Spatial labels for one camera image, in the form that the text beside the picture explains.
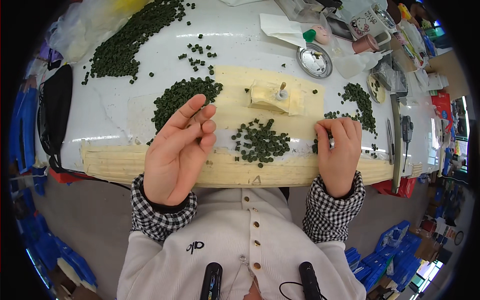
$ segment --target white sweater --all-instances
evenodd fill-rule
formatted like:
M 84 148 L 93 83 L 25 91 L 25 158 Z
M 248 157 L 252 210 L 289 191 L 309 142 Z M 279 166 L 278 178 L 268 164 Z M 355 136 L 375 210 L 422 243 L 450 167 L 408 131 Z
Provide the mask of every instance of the white sweater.
M 292 223 L 278 188 L 204 189 L 197 197 L 196 216 L 164 242 L 135 230 L 134 224 L 118 300 L 199 299 L 205 268 L 211 262 L 223 268 L 221 299 L 243 299 L 255 276 L 264 299 L 284 300 L 279 285 L 301 283 L 298 267 L 305 261 L 312 263 L 320 291 L 328 300 L 365 300 L 365 287 L 348 266 L 345 244 L 313 243 Z M 282 291 L 289 298 L 304 299 L 301 286 L 285 284 Z

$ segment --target concrete floor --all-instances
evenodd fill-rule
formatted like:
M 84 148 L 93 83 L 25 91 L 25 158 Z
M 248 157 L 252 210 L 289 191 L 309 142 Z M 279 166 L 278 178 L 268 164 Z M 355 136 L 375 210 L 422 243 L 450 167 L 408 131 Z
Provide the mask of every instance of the concrete floor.
M 427 184 L 417 183 L 412 197 L 403 199 L 384 196 L 367 187 L 363 207 L 349 226 L 347 249 L 356 247 L 363 258 L 391 226 L 404 219 L 418 225 L 428 205 L 427 188 Z M 290 189 L 288 203 L 294 222 L 300 227 L 308 189 Z M 131 227 L 129 191 L 86 180 L 67 186 L 50 177 L 46 196 L 33 194 L 50 230 L 88 262 L 97 278 L 97 294 L 103 300 L 113 300 Z

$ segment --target green bottle cap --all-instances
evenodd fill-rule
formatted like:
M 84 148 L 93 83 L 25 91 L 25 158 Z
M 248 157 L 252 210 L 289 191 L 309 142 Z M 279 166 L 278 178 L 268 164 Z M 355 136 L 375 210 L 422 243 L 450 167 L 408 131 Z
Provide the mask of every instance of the green bottle cap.
M 305 41 L 307 41 L 307 43 L 311 43 L 315 39 L 316 34 L 317 32 L 315 30 L 310 29 L 303 33 L 303 38 Z

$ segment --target metal ruler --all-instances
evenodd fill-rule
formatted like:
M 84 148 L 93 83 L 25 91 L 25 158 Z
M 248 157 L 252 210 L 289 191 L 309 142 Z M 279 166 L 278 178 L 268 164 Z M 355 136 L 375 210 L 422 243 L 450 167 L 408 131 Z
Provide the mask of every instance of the metal ruler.
M 400 104 L 397 100 L 396 94 L 390 95 L 390 100 L 392 102 L 392 112 L 393 112 L 393 128 L 394 128 L 394 144 L 395 144 L 395 153 L 394 153 L 394 166 L 393 166 L 393 179 L 392 179 L 392 192 L 398 193 L 398 188 L 400 187 L 400 180 L 402 179 L 400 175 L 400 166 L 402 164 L 402 126 L 400 124 Z

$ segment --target gingham cuff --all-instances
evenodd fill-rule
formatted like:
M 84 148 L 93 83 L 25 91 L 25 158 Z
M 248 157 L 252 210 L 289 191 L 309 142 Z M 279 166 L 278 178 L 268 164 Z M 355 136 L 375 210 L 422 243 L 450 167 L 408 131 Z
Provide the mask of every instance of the gingham cuff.
M 322 177 L 312 182 L 307 195 L 307 212 L 303 231 L 314 242 L 345 241 L 348 223 L 358 214 L 365 198 L 365 187 L 360 172 L 353 178 L 353 194 L 346 199 L 336 199 L 326 193 Z
M 175 213 L 156 211 L 141 192 L 144 175 L 140 174 L 132 182 L 132 231 L 141 231 L 156 241 L 164 241 L 172 232 L 187 225 L 197 212 L 197 196 L 190 192 L 185 207 Z

